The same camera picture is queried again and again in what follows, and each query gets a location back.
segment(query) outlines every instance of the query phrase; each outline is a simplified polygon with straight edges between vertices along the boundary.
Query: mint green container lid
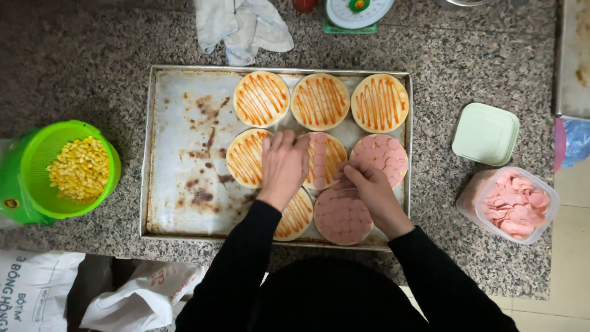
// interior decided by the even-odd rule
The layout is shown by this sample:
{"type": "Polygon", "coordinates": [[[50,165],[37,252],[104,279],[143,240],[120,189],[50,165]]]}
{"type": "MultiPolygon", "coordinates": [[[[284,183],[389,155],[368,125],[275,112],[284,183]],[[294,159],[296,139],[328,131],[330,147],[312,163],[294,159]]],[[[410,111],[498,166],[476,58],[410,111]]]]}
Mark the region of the mint green container lid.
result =
{"type": "Polygon", "coordinates": [[[463,109],[453,139],[455,154],[491,166],[510,160],[520,123],[503,109],[471,103],[463,109]]]}

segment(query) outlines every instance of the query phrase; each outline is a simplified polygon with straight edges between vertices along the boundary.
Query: green colander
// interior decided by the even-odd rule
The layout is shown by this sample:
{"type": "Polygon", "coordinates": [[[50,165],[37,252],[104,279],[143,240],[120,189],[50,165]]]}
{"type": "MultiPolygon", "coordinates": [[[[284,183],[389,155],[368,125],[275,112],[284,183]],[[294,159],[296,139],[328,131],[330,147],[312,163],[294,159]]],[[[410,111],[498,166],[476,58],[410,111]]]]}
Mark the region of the green colander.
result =
{"type": "Polygon", "coordinates": [[[33,207],[46,216],[56,219],[80,216],[92,211],[113,192],[121,177],[121,160],[95,127],[77,120],[59,122],[40,130],[25,148],[21,159],[21,175],[25,190],[33,207]],[[76,205],[65,198],[57,198],[59,190],[51,187],[47,166],[60,154],[67,143],[92,136],[102,142],[109,156],[109,180],[103,193],[92,203],[76,205]]]}

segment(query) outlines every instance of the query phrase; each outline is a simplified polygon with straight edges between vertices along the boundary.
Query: orange sauce drizzle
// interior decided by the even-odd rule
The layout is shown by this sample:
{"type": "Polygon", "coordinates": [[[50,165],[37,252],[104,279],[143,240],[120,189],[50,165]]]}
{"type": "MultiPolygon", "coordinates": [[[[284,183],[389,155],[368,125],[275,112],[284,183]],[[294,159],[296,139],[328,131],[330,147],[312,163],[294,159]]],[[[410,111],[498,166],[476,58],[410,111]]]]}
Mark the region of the orange sauce drizzle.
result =
{"type": "Polygon", "coordinates": [[[338,114],[338,117],[342,116],[341,107],[346,104],[334,81],[326,77],[322,77],[322,81],[316,79],[315,89],[310,80],[306,80],[305,88],[299,85],[299,94],[295,103],[301,110],[303,124],[307,125],[309,123],[311,125],[313,115],[313,122],[315,122],[316,126],[320,124],[318,110],[324,125],[327,125],[328,121],[334,124],[336,123],[336,114],[338,114]]]}
{"type": "Polygon", "coordinates": [[[378,83],[375,83],[375,79],[371,79],[371,82],[365,85],[360,96],[355,96],[357,105],[356,118],[360,119],[362,124],[365,124],[366,117],[369,128],[371,127],[371,120],[373,120],[372,126],[376,130],[385,130],[386,124],[387,128],[391,129],[393,121],[395,121],[395,124],[399,124],[398,110],[395,104],[396,99],[400,101],[401,110],[405,110],[405,103],[401,102],[399,91],[393,82],[387,80],[384,82],[384,80],[380,79],[378,83]]]}
{"type": "Polygon", "coordinates": [[[309,213],[312,208],[309,207],[301,195],[296,194],[285,211],[277,229],[274,231],[275,236],[287,237],[291,232],[297,232],[303,229],[304,224],[309,224],[309,213]]]}
{"type": "Polygon", "coordinates": [[[227,166],[245,183],[257,184],[261,182],[262,174],[262,139],[266,133],[257,132],[241,142],[233,152],[227,166]]]}
{"type": "Polygon", "coordinates": [[[240,91],[240,98],[236,105],[244,113],[246,120],[258,125],[261,125],[261,121],[267,124],[266,117],[272,120],[273,112],[265,102],[264,96],[272,104],[275,113],[280,113],[283,110],[283,101],[287,100],[287,96],[280,89],[278,83],[268,75],[263,77],[257,74],[256,77],[249,76],[249,78],[251,85],[244,82],[244,90],[240,91]]]}
{"type": "MultiPolygon", "coordinates": [[[[326,165],[323,166],[326,170],[323,177],[326,179],[326,182],[330,184],[332,182],[332,175],[334,175],[334,173],[336,172],[338,164],[346,160],[346,155],[341,153],[340,149],[338,148],[338,145],[336,145],[336,143],[330,138],[327,138],[324,144],[326,145],[327,162],[326,165]]],[[[311,144],[309,145],[309,147],[307,147],[307,152],[309,152],[309,173],[307,174],[307,178],[305,180],[307,181],[307,183],[312,183],[312,181],[315,180],[317,176],[313,174],[313,170],[314,168],[316,168],[316,166],[313,163],[313,157],[316,155],[316,152],[313,150],[311,144]]]]}

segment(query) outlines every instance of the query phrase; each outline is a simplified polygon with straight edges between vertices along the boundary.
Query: person's left hand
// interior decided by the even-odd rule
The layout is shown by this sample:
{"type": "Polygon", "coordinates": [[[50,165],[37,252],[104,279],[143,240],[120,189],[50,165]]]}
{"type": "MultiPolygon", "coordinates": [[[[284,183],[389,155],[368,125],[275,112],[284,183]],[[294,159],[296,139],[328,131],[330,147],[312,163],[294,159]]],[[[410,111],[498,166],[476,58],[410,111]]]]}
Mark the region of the person's left hand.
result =
{"type": "Polygon", "coordinates": [[[292,130],[262,141],[262,190],[257,199],[283,212],[309,172],[309,135],[295,138],[292,130]]]}

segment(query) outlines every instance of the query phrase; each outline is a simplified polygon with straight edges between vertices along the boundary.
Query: tile floor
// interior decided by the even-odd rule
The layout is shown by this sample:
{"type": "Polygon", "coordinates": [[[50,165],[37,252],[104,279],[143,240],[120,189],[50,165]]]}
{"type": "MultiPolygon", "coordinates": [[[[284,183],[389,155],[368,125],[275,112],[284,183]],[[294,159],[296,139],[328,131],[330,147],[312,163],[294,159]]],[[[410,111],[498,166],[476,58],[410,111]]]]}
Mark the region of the tile floor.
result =
{"type": "Polygon", "coordinates": [[[550,300],[491,297],[520,332],[590,331],[590,158],[559,170],[555,190],[561,206],[552,226],[550,300]]]}

